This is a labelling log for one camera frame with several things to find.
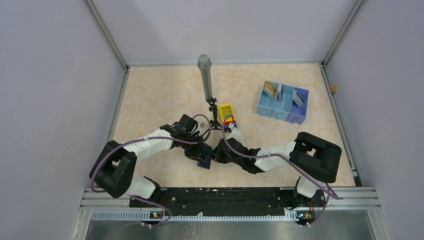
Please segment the dark blue card holder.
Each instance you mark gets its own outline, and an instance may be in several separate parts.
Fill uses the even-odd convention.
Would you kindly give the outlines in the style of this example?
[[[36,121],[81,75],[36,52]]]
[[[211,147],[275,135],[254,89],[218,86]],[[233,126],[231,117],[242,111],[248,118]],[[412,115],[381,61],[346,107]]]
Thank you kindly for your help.
[[[202,152],[197,161],[197,166],[203,169],[209,170],[211,168],[211,153],[213,152],[213,148],[206,143],[202,144]]]

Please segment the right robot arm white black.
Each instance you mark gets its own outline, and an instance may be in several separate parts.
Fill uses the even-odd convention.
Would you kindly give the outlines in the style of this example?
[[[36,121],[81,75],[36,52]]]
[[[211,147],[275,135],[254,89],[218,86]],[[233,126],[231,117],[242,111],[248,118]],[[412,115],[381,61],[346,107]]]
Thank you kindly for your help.
[[[283,146],[270,148],[247,148],[231,133],[219,142],[211,157],[218,163],[236,164],[250,174],[293,167],[300,174],[293,200],[299,206],[307,206],[324,184],[336,181],[341,154],[341,147],[308,132],[298,133]]]

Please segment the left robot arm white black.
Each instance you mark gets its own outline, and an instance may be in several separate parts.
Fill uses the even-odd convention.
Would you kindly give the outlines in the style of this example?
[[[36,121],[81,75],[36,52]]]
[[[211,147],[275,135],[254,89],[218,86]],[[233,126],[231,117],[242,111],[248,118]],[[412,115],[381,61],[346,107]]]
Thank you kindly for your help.
[[[206,160],[201,133],[204,127],[204,123],[184,114],[179,121],[160,126],[138,139],[124,143],[107,142],[89,173],[90,189],[113,198],[123,195],[141,197],[147,206],[156,206],[161,198],[159,184],[148,177],[135,176],[136,167],[143,160],[173,148],[183,149],[189,159]]]

